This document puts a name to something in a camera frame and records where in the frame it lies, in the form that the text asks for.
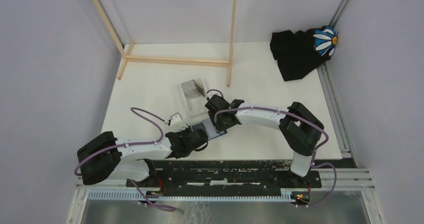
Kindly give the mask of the blue leather card holder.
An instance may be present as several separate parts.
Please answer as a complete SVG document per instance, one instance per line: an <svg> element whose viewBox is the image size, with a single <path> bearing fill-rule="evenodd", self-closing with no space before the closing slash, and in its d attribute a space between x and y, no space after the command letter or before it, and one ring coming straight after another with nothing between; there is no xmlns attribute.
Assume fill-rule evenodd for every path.
<svg viewBox="0 0 424 224"><path fill-rule="evenodd" d="M203 124L205 126L205 129L207 131L206 134L207 134L207 137L208 137L208 140L209 141L210 140L213 140L213 139L216 139L218 137L221 137L221 136L223 136L223 135L225 135L225 134L228 133L226 130L218 131L216 129L216 127L214 126L214 124L213 124L213 122L211 121L210 118L205 119L205 120L202 120L202 121L199 121L197 123L200 123L200 122L203 122Z"/></svg>

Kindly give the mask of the black VIP credit card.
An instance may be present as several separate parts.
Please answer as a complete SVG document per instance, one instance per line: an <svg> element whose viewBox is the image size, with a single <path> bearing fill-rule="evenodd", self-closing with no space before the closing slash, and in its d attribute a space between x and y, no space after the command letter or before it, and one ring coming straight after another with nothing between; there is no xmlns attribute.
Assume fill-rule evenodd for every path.
<svg viewBox="0 0 424 224"><path fill-rule="evenodd" d="M203 122L192 124L189 127L190 127L190 129L191 129L192 132L197 131L197 130L201 130L204 133L207 133L207 130L206 130L205 125L204 125Z"/></svg>

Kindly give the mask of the clear plastic card box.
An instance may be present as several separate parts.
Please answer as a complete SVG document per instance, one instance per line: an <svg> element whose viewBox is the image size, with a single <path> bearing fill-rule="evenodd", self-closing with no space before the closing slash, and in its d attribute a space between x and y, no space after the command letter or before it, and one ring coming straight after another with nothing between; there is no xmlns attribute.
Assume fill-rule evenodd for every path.
<svg viewBox="0 0 424 224"><path fill-rule="evenodd" d="M200 77L180 81L178 84L186 114L191 117L204 115L208 112L207 103L208 84Z"/></svg>

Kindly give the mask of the silver credit card stack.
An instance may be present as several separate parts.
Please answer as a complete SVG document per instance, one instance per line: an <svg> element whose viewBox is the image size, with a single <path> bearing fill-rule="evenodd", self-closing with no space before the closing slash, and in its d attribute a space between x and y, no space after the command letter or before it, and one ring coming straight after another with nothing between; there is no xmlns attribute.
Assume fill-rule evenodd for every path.
<svg viewBox="0 0 424 224"><path fill-rule="evenodd" d="M184 96L187 98L193 99L200 96L206 96L203 86L195 79L182 82L180 86Z"/></svg>

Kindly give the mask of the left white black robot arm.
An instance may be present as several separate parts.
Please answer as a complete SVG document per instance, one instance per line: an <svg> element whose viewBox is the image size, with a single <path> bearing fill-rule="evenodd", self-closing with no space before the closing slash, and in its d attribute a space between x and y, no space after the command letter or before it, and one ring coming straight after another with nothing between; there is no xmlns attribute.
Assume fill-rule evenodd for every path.
<svg viewBox="0 0 424 224"><path fill-rule="evenodd" d="M112 131L106 131L77 151L74 174L86 186L106 180L133 180L149 188L158 179L154 160L185 158L208 141L202 129L162 133L158 138L142 140L117 138Z"/></svg>

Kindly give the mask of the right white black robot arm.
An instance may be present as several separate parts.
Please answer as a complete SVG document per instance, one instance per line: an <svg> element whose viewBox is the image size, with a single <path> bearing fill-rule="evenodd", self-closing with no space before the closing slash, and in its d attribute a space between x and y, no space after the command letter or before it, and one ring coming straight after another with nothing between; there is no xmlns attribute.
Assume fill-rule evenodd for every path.
<svg viewBox="0 0 424 224"><path fill-rule="evenodd" d="M300 102L271 107L242 99L228 102L214 94L206 102L205 108L218 131L226 131L236 125L257 125L280 131L293 151L288 180L295 188L302 188L309 182L308 174L317 149L329 140L323 123Z"/></svg>

